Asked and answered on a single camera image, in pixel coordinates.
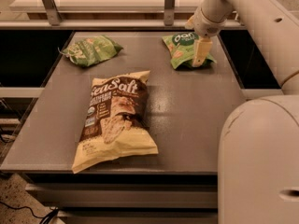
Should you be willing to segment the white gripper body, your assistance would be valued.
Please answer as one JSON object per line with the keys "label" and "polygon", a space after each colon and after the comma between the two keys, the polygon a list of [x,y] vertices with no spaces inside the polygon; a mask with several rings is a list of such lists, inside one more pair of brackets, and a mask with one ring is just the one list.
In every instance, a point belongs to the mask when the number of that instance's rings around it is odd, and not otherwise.
{"label": "white gripper body", "polygon": [[220,21],[212,21],[208,19],[203,10],[199,7],[193,14],[193,30],[201,37],[216,36],[220,30],[224,27],[227,19],[221,19]]}

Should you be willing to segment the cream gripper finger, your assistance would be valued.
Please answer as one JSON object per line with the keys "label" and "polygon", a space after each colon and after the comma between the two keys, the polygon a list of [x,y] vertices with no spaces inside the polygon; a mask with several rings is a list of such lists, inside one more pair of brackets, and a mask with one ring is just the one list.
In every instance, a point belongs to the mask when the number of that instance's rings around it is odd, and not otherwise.
{"label": "cream gripper finger", "polygon": [[193,29],[194,28],[194,16],[190,16],[187,22],[185,23],[186,29]]}
{"label": "cream gripper finger", "polygon": [[199,37],[193,43],[193,58],[192,66],[199,67],[201,66],[208,53],[212,48],[212,41],[210,37]]}

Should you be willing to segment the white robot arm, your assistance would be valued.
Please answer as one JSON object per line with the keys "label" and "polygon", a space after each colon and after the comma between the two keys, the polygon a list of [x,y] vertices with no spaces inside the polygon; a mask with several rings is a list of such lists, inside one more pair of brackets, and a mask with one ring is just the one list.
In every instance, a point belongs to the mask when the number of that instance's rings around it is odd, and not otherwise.
{"label": "white robot arm", "polygon": [[236,11],[282,93],[235,109],[221,131],[219,224],[299,224],[299,22],[276,0],[202,0],[188,25],[195,58]]}

